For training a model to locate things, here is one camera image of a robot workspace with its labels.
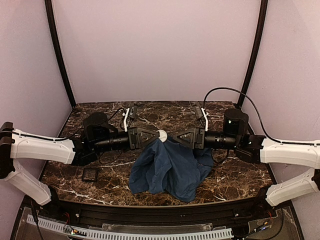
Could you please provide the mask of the blue garment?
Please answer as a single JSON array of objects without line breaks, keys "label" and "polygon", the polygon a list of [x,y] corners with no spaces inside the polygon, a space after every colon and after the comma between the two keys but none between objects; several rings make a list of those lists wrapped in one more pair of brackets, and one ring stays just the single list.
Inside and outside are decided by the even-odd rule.
[{"label": "blue garment", "polygon": [[209,148],[191,149],[171,137],[165,142],[157,139],[135,160],[128,185],[132,194],[168,192],[188,203],[195,200],[198,186],[213,166]]}]

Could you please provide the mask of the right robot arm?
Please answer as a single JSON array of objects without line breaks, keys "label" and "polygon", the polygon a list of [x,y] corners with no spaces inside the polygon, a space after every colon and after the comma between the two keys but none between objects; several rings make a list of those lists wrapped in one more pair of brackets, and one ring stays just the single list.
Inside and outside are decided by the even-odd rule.
[{"label": "right robot arm", "polygon": [[316,193],[320,190],[320,142],[287,141],[267,135],[248,134],[249,116],[239,109],[224,112],[222,131],[191,128],[173,139],[191,149],[232,150],[236,157],[251,164],[281,163],[308,167],[308,170],[285,182],[262,187],[254,204],[260,208]]}]

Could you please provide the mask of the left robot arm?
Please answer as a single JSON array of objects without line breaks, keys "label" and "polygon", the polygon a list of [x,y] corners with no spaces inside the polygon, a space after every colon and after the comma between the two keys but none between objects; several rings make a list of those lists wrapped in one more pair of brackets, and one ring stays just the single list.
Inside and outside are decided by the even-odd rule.
[{"label": "left robot arm", "polygon": [[105,152],[142,149],[161,136],[159,131],[140,127],[125,126],[119,131],[103,112],[91,114],[82,125],[79,137],[52,138],[23,132],[5,122],[0,127],[0,178],[45,206],[54,200],[53,190],[29,173],[19,159],[87,166]]}]

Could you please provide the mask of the black square box lower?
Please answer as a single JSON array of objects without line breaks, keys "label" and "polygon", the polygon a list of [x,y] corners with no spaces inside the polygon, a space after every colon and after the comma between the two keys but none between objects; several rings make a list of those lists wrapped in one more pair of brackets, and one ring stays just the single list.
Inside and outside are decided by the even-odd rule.
[{"label": "black square box lower", "polygon": [[98,171],[97,168],[85,167],[82,172],[81,181],[91,183],[96,182],[98,179]]}]

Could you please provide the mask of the black front rail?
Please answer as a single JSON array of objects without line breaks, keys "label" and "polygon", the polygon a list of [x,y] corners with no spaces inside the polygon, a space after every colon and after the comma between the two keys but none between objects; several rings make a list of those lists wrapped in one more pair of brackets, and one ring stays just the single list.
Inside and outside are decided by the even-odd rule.
[{"label": "black front rail", "polygon": [[253,198],[181,206],[110,206],[61,200],[39,207],[41,216],[69,220],[71,225],[100,227],[103,224],[125,226],[183,226],[213,224],[243,226],[251,220],[276,217],[273,208],[254,206]]}]

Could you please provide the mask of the right black frame post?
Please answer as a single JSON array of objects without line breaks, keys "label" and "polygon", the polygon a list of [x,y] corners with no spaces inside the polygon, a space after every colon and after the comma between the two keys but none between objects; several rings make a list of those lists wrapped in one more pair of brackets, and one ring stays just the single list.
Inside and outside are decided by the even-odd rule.
[{"label": "right black frame post", "polygon": [[266,21],[267,9],[268,9],[268,0],[261,0],[252,50],[251,50],[246,74],[243,80],[242,88],[241,88],[241,92],[243,94],[246,94],[248,92],[249,85],[254,72],[254,68],[255,68],[255,64],[256,64],[256,60],[258,57],[258,52],[259,52],[260,44],[262,40],[264,25]]}]

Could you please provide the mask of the black frame post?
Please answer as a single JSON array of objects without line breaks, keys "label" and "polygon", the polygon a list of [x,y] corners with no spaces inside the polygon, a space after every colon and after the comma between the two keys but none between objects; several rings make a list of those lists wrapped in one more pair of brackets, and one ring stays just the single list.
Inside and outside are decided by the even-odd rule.
[{"label": "black frame post", "polygon": [[63,54],[60,46],[60,41],[59,41],[58,31],[57,31],[57,26],[55,21],[55,15],[54,15],[54,9],[53,9],[53,2],[51,0],[44,0],[44,4],[45,4],[45,11],[47,16],[47,22],[48,22],[48,27],[50,31],[51,41],[52,41],[56,61],[58,64],[60,76],[62,78],[63,86],[67,94],[68,101],[70,103],[71,108],[73,109],[76,106],[76,100],[75,100],[72,87],[68,78],[67,69],[65,66],[65,62],[64,62],[64,58],[63,58]]},{"label": "black frame post", "polygon": [[255,64],[256,64],[256,60],[258,57],[258,52],[259,52],[260,44],[262,40],[264,25],[266,21],[267,9],[268,9],[268,0],[261,0],[252,50],[251,50],[246,74],[243,80],[242,88],[241,88],[241,92],[243,94],[246,94],[248,92],[249,85],[254,72],[254,68],[255,68]]}]

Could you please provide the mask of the left black frame post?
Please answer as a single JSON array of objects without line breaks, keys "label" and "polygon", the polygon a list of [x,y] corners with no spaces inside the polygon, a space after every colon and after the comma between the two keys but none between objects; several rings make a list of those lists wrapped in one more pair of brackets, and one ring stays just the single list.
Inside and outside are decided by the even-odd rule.
[{"label": "left black frame post", "polygon": [[58,31],[57,31],[57,26],[55,21],[55,15],[54,15],[54,9],[53,9],[53,2],[51,0],[44,0],[44,4],[45,4],[45,11],[47,16],[47,22],[48,22],[48,27],[50,31],[51,41],[52,41],[56,61],[58,64],[60,76],[62,78],[63,86],[67,94],[68,101],[70,103],[71,108],[73,109],[76,106],[76,100],[75,100],[72,87],[68,78],[67,69],[65,66],[65,62],[64,62],[64,58],[63,58],[63,54],[60,46],[60,41],[59,41]]}]

